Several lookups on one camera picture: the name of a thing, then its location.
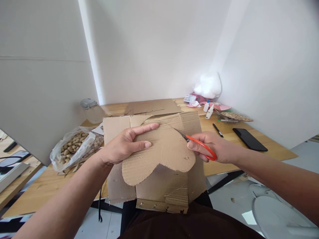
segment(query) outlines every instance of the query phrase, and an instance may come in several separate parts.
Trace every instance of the scissor handle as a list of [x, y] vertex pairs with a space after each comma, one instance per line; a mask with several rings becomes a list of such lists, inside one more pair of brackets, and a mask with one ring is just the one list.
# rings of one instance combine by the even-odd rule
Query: scissor handle
[[208, 152], [210, 152], [210, 154], [212, 155], [211, 156], [208, 156], [208, 155], [205, 155], [206, 158], [208, 158], [209, 160], [212, 160], [212, 161], [215, 161], [217, 159], [217, 156], [215, 154], [215, 152], [210, 148], [208, 147], [206, 144], [204, 144], [203, 142], [197, 140], [197, 139], [194, 139], [193, 137], [189, 136], [189, 135], [186, 135], [187, 138], [189, 138], [190, 140], [200, 144], [201, 146], [203, 146], [205, 149], [207, 149]]

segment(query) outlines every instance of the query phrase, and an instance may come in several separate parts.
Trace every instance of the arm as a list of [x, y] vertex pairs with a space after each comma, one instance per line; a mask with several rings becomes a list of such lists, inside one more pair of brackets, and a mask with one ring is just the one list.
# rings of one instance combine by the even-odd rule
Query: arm
[[[319, 174], [245, 149], [211, 132], [202, 132], [192, 137], [207, 144], [216, 153], [217, 162], [236, 165], [319, 226]], [[192, 141], [187, 146], [207, 162], [203, 154], [210, 154], [205, 148]]]
[[122, 131], [91, 156], [70, 181], [20, 228], [14, 238], [73, 238], [113, 164], [150, 147], [148, 141], [133, 142], [133, 139], [158, 126], [153, 123]]

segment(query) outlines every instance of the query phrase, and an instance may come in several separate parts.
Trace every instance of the white bottle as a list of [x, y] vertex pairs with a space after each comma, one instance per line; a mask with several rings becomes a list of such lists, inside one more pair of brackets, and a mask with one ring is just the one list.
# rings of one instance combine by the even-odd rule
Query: white bottle
[[208, 111], [208, 107], [209, 107], [209, 100], [208, 100], [207, 103], [204, 105], [204, 111], [205, 111], [205, 112]]
[[214, 110], [214, 105], [212, 105], [212, 107], [209, 108], [209, 110], [207, 111], [207, 114], [205, 117], [206, 119], [210, 119], [210, 117], [212, 116], [213, 110]]

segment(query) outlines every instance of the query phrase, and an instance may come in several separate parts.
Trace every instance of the cardboard box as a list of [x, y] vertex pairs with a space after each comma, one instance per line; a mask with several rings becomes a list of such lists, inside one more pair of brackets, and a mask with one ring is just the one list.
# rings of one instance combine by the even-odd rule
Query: cardboard box
[[152, 147], [132, 154], [113, 167], [108, 176], [111, 204], [137, 199], [147, 210], [186, 213], [189, 203], [206, 190], [203, 161], [186, 147], [175, 130], [192, 135], [201, 132], [197, 112], [182, 112], [161, 118], [124, 116], [105, 118], [105, 144], [123, 129], [157, 122], [158, 129], [138, 135]]

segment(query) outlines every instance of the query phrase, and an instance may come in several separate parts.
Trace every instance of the hand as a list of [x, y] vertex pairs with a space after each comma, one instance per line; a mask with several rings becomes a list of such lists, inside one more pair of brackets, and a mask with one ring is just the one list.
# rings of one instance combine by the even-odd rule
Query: hand
[[152, 144], [149, 141], [133, 142], [133, 140], [137, 135], [157, 129], [158, 126], [158, 123], [152, 123], [145, 126], [125, 129], [98, 151], [97, 154], [99, 154], [99, 158], [104, 163], [118, 164], [128, 158], [132, 153], [151, 147]]
[[[216, 153], [216, 161], [220, 163], [236, 163], [247, 151], [244, 147], [233, 144], [212, 132], [205, 131], [194, 134], [192, 137], [210, 147]], [[211, 156], [211, 154], [203, 146], [194, 141], [189, 141], [187, 147], [198, 154], [202, 160], [209, 162], [205, 155]]]

